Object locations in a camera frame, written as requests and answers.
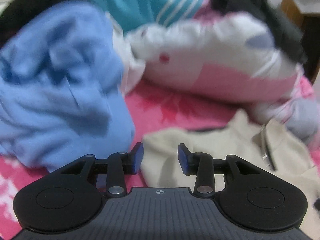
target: beige garment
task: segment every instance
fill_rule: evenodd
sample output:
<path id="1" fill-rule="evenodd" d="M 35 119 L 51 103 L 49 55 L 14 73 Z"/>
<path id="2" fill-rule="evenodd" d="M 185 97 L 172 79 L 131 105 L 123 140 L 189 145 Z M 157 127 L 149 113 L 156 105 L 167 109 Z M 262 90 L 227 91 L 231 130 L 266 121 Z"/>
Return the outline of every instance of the beige garment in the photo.
<path id="1" fill-rule="evenodd" d="M 216 159 L 237 155 L 260 168 L 268 170 L 261 150 L 253 142 L 261 126 L 249 123 L 244 110 L 239 110 L 228 126 L 212 132 L 188 132 L 167 129 L 145 135 L 141 170 L 149 187 L 190 187 L 196 176 L 182 173 L 177 148 L 184 143 L 191 152 L 205 152 Z M 320 216 L 313 203 L 320 196 L 320 178 L 305 145 L 277 121 L 267 125 L 267 138 L 277 171 L 274 175 L 300 188 L 308 199 L 308 211 L 300 226 L 312 239 L 320 239 Z M 222 175 L 216 175 L 216 191 L 225 185 Z"/>

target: black fabric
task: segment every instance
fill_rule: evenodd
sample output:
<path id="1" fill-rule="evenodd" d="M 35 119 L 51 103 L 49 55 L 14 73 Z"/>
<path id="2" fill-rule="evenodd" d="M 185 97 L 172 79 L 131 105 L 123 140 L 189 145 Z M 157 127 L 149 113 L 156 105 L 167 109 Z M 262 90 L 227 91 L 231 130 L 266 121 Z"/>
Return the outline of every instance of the black fabric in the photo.
<path id="1" fill-rule="evenodd" d="M 282 12 L 271 8 L 268 0 L 211 0 L 211 6 L 223 14 L 249 12 L 268 25 L 277 48 L 294 62 L 301 64 L 306 62 L 307 58 L 301 45 L 302 32 Z"/>
<path id="2" fill-rule="evenodd" d="M 0 47 L 37 15 L 62 1 L 13 0 L 0 15 Z"/>

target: pink bedsheet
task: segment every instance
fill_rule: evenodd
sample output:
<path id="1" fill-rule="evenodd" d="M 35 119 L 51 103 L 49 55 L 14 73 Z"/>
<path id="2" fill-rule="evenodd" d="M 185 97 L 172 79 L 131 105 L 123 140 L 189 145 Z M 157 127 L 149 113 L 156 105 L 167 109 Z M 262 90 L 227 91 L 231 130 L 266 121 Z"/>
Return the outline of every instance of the pink bedsheet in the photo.
<path id="1" fill-rule="evenodd" d="M 132 145 L 141 141 L 143 134 L 180 127 L 187 129 L 225 126 L 236 112 L 236 107 L 212 102 L 141 81 L 126 97 L 136 126 Z M 21 227 L 14 215 L 12 200 L 24 186 L 41 178 L 45 170 L 23 167 L 16 159 L 0 157 L 0 236 L 11 239 Z M 126 177 L 127 187 L 144 187 L 141 174 Z"/>

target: gray fabric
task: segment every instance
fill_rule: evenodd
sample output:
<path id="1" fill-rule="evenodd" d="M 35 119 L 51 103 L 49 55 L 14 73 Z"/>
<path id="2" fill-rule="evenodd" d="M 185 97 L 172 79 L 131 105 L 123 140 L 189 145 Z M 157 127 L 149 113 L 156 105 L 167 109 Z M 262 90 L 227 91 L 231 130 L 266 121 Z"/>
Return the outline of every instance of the gray fabric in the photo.
<path id="1" fill-rule="evenodd" d="M 292 102 L 292 116 L 285 126 L 296 137 L 308 144 L 319 129 L 318 118 L 317 102 L 298 98 Z"/>
<path id="2" fill-rule="evenodd" d="M 306 62 L 307 58 L 301 45 L 301 31 L 283 13 L 271 8 L 268 0 L 211 0 L 211 5 L 214 10 L 223 14 L 235 11 L 249 12 L 268 25 L 277 48 L 294 62 Z"/>

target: wooden furniture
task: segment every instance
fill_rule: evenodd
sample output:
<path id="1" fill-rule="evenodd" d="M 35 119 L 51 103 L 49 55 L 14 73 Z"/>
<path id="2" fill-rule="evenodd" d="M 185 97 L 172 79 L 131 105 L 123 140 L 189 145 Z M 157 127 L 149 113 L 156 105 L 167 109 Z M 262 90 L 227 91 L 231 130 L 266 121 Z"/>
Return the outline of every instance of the wooden furniture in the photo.
<path id="1" fill-rule="evenodd" d="M 313 83 L 320 67 L 320 13 L 303 13 L 294 0 L 282 0 L 281 10 L 304 33 L 302 45 L 308 56 L 304 70 L 306 77 Z"/>

